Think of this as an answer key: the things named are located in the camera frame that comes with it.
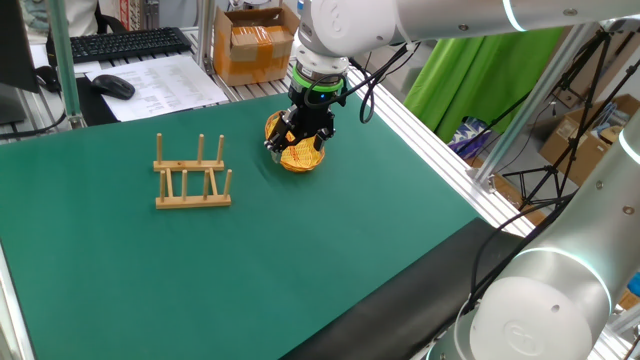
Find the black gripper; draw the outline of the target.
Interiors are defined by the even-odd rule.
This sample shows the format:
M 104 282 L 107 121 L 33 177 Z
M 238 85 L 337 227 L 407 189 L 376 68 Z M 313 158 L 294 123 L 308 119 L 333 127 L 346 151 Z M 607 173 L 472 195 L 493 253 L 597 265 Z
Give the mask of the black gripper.
M 339 82 L 333 88 L 316 86 L 309 89 L 298 82 L 289 85 L 288 96 L 292 102 L 288 110 L 280 110 L 272 114 L 265 124 L 264 146 L 270 152 L 275 163 L 280 163 L 284 151 L 291 146 L 292 141 L 288 134 L 294 138 L 314 137 L 313 148 L 322 152 L 325 142 L 335 134 L 334 118 L 330 106 L 312 108 L 306 105 L 304 99 L 308 94 L 308 101 L 312 104 L 321 104 L 337 98 L 344 88 L 344 83 Z

